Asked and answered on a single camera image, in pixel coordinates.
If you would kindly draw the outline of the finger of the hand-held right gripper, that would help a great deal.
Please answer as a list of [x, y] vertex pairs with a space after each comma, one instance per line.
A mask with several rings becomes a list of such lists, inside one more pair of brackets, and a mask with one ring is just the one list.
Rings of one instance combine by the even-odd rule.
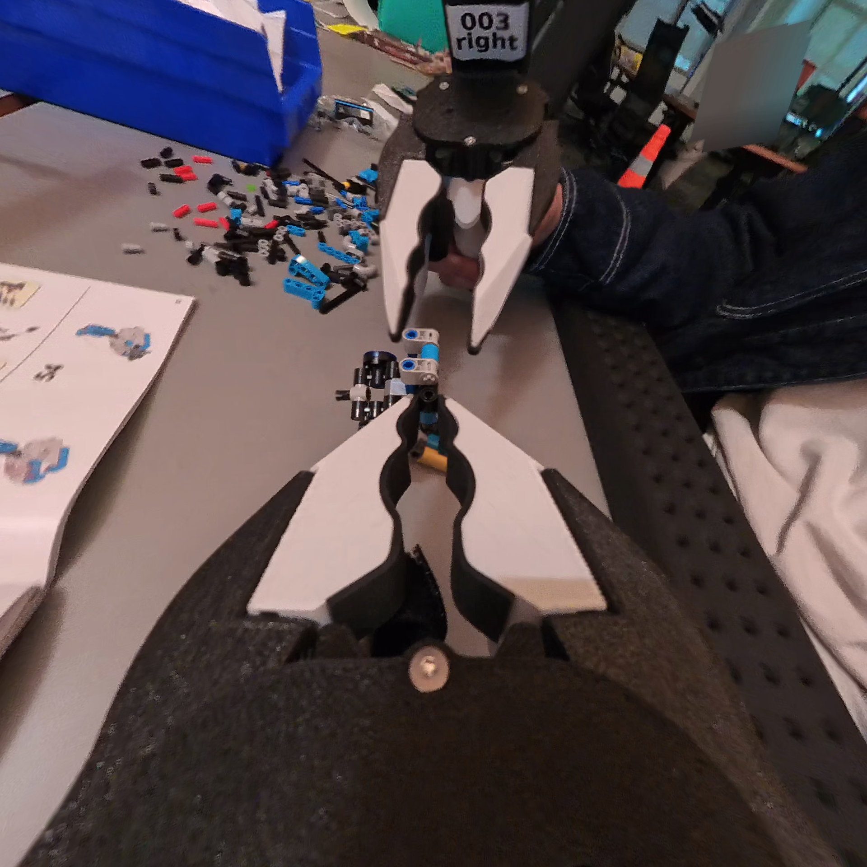
[[442, 190], [441, 176], [427, 161], [402, 161], [381, 220], [383, 300], [393, 342], [402, 337], [427, 287], [434, 207]]
[[470, 354], [480, 352], [530, 253], [534, 179], [532, 168], [511, 166], [485, 182], [482, 204], [488, 230], [472, 291]]

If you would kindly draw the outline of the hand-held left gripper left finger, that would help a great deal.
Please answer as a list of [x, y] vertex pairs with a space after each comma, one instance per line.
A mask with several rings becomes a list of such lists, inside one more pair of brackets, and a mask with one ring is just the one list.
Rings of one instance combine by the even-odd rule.
[[298, 505], [247, 602], [280, 615], [370, 634], [406, 595], [396, 505], [410, 483], [415, 401], [407, 398], [298, 474]]

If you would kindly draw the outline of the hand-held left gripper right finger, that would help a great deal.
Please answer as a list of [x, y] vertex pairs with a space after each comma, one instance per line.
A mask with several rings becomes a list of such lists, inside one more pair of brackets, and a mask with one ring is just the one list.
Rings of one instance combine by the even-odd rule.
[[499, 644], [517, 623], [605, 611], [546, 468], [453, 398], [440, 401], [440, 432], [459, 503], [450, 581], [464, 619]]

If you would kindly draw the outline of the grey gear dark-blue ball assembly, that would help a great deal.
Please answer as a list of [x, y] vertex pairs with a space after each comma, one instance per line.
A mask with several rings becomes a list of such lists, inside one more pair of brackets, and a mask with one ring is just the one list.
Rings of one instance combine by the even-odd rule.
[[354, 370], [351, 387], [335, 391], [336, 401], [350, 404], [350, 417], [358, 428], [364, 428], [405, 397], [406, 386], [400, 378], [397, 358], [384, 350], [364, 353], [361, 366]]

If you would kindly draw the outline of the person's right forearm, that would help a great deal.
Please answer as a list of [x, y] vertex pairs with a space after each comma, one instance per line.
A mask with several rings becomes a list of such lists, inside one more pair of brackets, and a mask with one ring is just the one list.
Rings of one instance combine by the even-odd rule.
[[561, 186], [561, 216], [526, 270], [640, 322], [682, 392], [865, 376], [865, 132], [712, 211], [586, 169], [563, 170]]

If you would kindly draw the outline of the grey desk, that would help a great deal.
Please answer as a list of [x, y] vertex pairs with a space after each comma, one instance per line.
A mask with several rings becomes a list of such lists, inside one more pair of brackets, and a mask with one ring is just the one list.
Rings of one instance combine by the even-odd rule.
[[[334, 392], [386, 349], [381, 282], [322, 316], [265, 266], [251, 287], [189, 266], [169, 223], [191, 187], [146, 191], [164, 137], [46, 103], [2, 119], [2, 261], [198, 299], [159, 381], [93, 471], [56, 583], [2, 660], [2, 865], [17, 865], [88, 758], [124, 675], [179, 589], [298, 471], [355, 429]], [[440, 335], [456, 399], [606, 515], [544, 292], [523, 279], [476, 356], [468, 293], [435, 274], [413, 322]]]

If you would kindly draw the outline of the person's right hand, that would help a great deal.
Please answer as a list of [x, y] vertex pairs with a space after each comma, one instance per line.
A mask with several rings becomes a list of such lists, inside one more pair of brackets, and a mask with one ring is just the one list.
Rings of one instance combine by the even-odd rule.
[[429, 263], [429, 271], [446, 287], [473, 291], [480, 280], [480, 261], [452, 247], [444, 257]]

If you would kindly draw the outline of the wooden model pieces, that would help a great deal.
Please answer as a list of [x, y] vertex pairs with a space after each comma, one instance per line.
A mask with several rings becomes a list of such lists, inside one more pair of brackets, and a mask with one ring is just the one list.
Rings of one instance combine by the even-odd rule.
[[350, 38], [421, 74], [437, 76], [449, 75], [452, 72], [452, 62], [448, 51], [432, 53], [420, 45], [412, 45], [380, 30], [360, 30], [353, 33]]

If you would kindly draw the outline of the pile of small building pieces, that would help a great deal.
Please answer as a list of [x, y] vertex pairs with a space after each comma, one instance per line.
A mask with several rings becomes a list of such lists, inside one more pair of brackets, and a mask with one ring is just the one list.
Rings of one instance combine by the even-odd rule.
[[206, 154], [172, 146], [140, 160], [149, 196], [184, 201], [148, 228], [172, 237], [192, 268], [250, 287], [280, 272], [284, 293], [326, 315], [366, 291], [378, 269], [375, 166], [340, 182], [305, 162], [293, 174], [276, 165], [231, 159], [225, 171]]

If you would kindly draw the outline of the clear bag blue label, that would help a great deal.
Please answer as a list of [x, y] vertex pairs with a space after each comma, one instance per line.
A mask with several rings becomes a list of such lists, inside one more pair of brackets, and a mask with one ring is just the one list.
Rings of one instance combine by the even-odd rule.
[[375, 130], [373, 108], [366, 103], [335, 95], [323, 95], [317, 101], [317, 121], [352, 128], [363, 135], [372, 136]]

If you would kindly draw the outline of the green plastic bin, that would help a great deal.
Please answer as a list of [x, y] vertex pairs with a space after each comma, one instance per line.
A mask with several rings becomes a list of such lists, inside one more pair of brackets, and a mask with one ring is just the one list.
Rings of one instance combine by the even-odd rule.
[[447, 30], [441, 1], [378, 1], [379, 30], [405, 42], [442, 48]]

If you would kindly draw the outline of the black equipment stand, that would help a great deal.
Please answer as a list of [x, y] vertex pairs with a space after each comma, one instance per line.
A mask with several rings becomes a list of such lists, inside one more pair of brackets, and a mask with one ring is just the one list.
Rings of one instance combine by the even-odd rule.
[[614, 59], [617, 30], [635, 2], [531, 2], [527, 77], [547, 97], [546, 126], [553, 134], [572, 105], [589, 113], [601, 135], [629, 138], [643, 129], [663, 100], [689, 27], [659, 18], [641, 50], [638, 70], [620, 103], [607, 90], [620, 70]]

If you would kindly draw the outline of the orange traffic cone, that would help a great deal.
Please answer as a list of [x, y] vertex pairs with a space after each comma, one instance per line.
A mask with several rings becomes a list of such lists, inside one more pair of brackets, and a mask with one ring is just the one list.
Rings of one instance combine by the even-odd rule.
[[648, 142], [643, 146], [637, 157], [623, 172], [617, 185], [623, 189], [641, 189], [648, 180], [651, 169], [656, 164], [663, 147], [671, 136], [671, 127], [661, 123]]

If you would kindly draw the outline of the black perforated panel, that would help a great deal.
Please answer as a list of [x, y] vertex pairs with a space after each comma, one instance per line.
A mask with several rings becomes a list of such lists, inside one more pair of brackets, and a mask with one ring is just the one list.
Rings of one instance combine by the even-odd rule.
[[575, 302], [550, 306], [614, 523], [721, 657], [790, 794], [843, 865], [865, 865], [865, 741], [656, 344]]

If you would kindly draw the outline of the crumpled clear plastic bag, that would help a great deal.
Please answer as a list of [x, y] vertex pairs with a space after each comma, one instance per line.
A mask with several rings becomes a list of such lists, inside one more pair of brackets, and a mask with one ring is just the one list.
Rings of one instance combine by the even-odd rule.
[[265, 38], [276, 87], [284, 91], [285, 9], [266, 9], [265, 1], [181, 1], [197, 9], [258, 33]]

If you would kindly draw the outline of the person's white garment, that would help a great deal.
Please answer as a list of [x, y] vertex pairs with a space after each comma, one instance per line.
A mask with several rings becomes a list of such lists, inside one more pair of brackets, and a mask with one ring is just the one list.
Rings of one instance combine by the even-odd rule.
[[726, 396], [705, 440], [865, 736], [865, 380]]

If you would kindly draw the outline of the instruction booklet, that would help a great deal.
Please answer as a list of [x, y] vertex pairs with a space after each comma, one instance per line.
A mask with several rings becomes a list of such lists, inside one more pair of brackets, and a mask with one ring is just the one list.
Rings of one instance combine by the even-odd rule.
[[46, 597], [89, 476], [196, 301], [1, 264], [1, 654]]

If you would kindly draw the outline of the blue plastic storage bin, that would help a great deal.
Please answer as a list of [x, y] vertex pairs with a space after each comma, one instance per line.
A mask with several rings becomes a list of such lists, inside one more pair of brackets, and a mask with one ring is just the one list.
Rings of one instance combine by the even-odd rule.
[[283, 92], [265, 38], [176, 1], [3, 1], [2, 89], [270, 166], [317, 110], [322, 60], [308, 2], [266, 9], [286, 10]]

